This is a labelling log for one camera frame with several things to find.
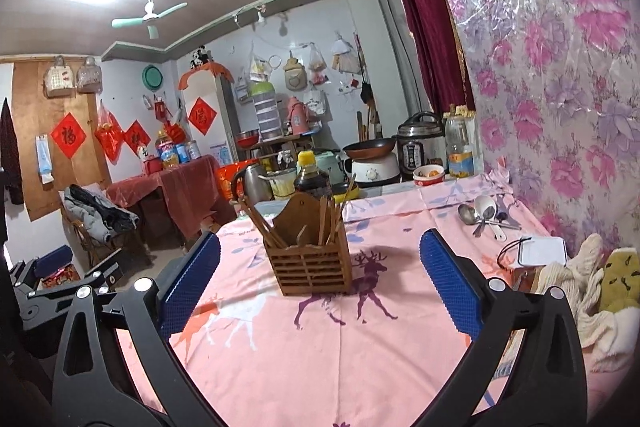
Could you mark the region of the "brown frying pan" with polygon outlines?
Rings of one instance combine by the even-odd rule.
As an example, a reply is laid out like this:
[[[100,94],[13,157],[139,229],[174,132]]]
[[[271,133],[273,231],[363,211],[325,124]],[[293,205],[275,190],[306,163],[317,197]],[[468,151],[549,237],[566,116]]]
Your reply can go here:
[[[395,148],[394,138],[382,138],[352,143],[343,148],[343,152],[354,161],[365,161],[381,158],[392,153]]]

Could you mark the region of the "black pressure cooker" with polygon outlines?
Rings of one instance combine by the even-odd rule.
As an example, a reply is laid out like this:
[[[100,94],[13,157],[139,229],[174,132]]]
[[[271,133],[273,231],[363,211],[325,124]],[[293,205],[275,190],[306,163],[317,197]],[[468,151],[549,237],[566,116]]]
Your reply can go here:
[[[409,181],[416,168],[439,165],[447,169],[445,127],[431,112],[409,117],[397,129],[397,155],[402,179]]]

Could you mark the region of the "steel electric kettle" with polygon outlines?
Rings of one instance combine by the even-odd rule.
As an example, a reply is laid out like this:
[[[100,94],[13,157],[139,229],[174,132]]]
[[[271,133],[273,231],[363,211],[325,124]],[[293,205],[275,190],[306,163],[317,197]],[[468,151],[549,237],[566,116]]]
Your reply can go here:
[[[267,171],[259,162],[242,167],[234,174],[231,181],[231,193],[234,200],[240,200],[239,184],[242,184],[243,195],[252,204],[268,202],[273,199]]]

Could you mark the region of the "wooden utensil holder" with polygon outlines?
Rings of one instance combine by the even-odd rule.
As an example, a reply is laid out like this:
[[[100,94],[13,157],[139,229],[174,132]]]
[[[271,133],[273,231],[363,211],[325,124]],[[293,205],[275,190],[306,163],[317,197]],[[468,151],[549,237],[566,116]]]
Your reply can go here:
[[[269,225],[265,247],[285,296],[344,293],[352,288],[341,206],[331,197],[294,194]]]

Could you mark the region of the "dark red curtain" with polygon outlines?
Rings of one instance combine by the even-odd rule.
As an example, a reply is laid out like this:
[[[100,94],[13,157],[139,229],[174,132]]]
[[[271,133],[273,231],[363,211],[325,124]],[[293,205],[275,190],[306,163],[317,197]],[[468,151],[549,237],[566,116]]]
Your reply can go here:
[[[459,54],[447,0],[401,0],[420,66],[423,87],[434,112],[451,106],[473,110],[473,90]]]

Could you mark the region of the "stacked steamer containers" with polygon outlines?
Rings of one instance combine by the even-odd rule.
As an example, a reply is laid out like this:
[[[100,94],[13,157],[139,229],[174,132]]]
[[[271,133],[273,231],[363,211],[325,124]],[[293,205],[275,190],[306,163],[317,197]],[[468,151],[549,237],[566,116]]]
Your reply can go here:
[[[253,82],[250,86],[260,137],[263,140],[283,135],[276,89],[269,81]]]

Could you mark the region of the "red white bowl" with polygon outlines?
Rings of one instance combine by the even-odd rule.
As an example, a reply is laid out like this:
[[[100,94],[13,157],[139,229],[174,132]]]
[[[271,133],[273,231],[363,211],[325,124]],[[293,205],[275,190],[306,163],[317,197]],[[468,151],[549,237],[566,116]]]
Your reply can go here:
[[[430,186],[445,180],[445,169],[439,165],[425,165],[413,171],[413,182],[417,186]]]

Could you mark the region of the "white refrigerator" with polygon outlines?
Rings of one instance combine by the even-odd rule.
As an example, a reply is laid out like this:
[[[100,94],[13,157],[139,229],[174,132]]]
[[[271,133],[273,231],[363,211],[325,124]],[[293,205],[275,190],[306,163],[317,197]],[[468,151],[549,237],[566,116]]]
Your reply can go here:
[[[235,138],[241,129],[228,69],[216,62],[191,68],[181,76],[178,91],[200,153],[213,156],[219,166],[240,161]]]

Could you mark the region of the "pink deer tablecloth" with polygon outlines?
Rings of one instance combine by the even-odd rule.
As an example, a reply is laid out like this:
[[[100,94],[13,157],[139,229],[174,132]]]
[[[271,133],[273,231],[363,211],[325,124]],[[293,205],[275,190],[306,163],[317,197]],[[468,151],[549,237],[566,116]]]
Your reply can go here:
[[[475,237],[457,213],[485,186],[447,182],[348,204],[345,295],[286,297],[253,223],[225,225],[220,265],[170,347],[231,426],[412,424],[470,342],[421,265],[420,237],[436,229],[485,275],[501,275],[500,244]]]

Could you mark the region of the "metal spoon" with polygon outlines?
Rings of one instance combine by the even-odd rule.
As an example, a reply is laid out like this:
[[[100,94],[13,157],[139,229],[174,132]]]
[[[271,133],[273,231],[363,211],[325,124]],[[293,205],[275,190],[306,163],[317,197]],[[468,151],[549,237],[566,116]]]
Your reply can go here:
[[[497,220],[488,220],[481,218],[473,207],[466,204],[458,206],[458,216],[465,225],[478,225],[480,222],[485,222],[486,225],[498,225],[509,230],[521,230],[521,225],[512,225],[509,222],[500,222]]]

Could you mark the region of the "pink thermos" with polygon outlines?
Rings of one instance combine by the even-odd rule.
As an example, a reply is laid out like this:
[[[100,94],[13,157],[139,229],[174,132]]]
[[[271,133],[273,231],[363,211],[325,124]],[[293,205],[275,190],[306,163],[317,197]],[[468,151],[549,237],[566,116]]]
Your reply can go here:
[[[288,123],[293,134],[304,134],[309,131],[308,108],[296,96],[288,99]]]

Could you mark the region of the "mint green rice cooker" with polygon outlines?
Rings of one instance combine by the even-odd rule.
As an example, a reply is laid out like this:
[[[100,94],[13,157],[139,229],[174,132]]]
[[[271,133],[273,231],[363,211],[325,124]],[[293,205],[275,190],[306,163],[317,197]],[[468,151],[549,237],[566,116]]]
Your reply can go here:
[[[318,168],[329,175],[331,184],[339,184],[345,181],[345,173],[341,159],[330,150],[314,153]]]

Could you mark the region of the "white power adapter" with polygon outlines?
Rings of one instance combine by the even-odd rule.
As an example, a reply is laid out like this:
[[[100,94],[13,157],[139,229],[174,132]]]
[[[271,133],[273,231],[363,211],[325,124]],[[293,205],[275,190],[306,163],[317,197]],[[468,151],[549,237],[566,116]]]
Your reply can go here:
[[[567,251],[564,239],[556,236],[526,236],[518,245],[516,262],[520,267],[545,267],[551,263],[566,265]]]

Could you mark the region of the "yellow small frying pan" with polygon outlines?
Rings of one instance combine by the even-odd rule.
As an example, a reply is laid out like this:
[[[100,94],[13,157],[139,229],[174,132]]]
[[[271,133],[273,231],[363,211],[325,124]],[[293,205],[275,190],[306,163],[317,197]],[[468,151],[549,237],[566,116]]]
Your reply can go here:
[[[346,184],[338,184],[334,186],[333,198],[337,204],[345,202],[345,200],[357,199],[360,194],[360,188],[355,184],[350,190]]]

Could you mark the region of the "clear oil bottle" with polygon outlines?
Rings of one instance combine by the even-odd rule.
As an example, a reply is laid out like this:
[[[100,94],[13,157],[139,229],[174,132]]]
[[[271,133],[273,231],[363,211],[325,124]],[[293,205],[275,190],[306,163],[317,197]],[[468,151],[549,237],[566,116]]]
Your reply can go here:
[[[470,144],[468,127],[463,116],[458,115],[451,104],[445,122],[448,168],[455,178],[469,178],[474,174],[473,147]]]

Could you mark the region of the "red covered side table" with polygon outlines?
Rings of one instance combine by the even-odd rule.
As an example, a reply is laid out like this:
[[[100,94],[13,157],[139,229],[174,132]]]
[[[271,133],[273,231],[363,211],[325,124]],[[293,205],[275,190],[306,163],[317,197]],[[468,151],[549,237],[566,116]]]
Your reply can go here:
[[[233,207],[222,194],[216,177],[218,169],[215,158],[205,155],[149,176],[140,174],[112,183],[105,189],[105,195],[115,205],[130,208],[160,191],[168,216],[182,236],[190,239],[201,230],[201,223],[208,217],[217,225],[236,219]]]

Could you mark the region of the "dark soy sauce bottle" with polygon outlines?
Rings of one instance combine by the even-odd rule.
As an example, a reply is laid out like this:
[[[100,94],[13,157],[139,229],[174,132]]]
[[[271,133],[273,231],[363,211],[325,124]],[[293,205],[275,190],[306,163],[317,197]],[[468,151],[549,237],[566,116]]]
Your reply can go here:
[[[296,192],[307,193],[316,199],[330,198],[330,177],[318,165],[312,150],[302,150],[297,157],[298,173],[294,181]]]

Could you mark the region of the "green plastic basin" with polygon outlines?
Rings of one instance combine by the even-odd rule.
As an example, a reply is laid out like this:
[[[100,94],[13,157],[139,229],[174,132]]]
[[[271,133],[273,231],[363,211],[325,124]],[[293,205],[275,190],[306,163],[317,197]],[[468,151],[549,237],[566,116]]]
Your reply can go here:
[[[155,65],[145,66],[141,78],[143,86],[152,92],[160,90],[160,87],[163,86],[163,73]]]

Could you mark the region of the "green ceiling fan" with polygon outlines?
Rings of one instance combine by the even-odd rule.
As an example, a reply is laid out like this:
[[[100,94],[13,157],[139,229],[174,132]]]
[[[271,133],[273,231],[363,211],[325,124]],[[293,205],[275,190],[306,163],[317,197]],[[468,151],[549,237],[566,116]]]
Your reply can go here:
[[[122,29],[128,27],[145,26],[146,28],[148,28],[149,38],[151,40],[157,40],[158,38],[160,38],[160,36],[158,35],[158,30],[155,22],[157,20],[162,20],[163,18],[166,18],[171,14],[174,14],[175,12],[185,9],[187,6],[188,4],[186,2],[181,2],[171,6],[168,9],[156,12],[154,0],[146,0],[143,7],[144,14],[142,16],[114,18],[114,20],[111,21],[111,28]]]

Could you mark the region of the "white ceramic spoon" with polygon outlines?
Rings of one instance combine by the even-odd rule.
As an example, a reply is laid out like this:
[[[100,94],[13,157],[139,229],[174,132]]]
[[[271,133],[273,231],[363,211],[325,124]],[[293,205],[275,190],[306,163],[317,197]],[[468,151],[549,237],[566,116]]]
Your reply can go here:
[[[486,195],[477,196],[474,199],[474,210],[477,214],[477,217],[480,218],[478,221],[478,225],[473,232],[475,237],[480,237],[484,230],[488,228],[492,234],[494,234],[494,239],[500,243],[506,243],[506,233],[502,231],[502,228],[499,225],[495,224],[495,217],[497,214],[497,204]]]

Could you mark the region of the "cream knitted cloth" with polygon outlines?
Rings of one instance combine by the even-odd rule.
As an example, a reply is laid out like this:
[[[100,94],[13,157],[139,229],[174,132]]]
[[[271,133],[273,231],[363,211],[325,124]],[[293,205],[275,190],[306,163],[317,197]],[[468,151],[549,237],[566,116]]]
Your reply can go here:
[[[622,247],[605,254],[603,239],[589,235],[564,265],[553,262],[538,274],[535,291],[564,291],[590,369],[611,373],[631,363],[639,334],[639,253]]]

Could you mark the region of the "white electric stove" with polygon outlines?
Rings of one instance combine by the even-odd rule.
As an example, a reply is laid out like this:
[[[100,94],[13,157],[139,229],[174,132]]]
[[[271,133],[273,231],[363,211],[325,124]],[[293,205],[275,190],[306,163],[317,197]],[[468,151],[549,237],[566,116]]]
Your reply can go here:
[[[355,182],[362,187],[376,187],[394,184],[400,181],[401,173],[395,153],[367,159],[353,160],[350,174]]]

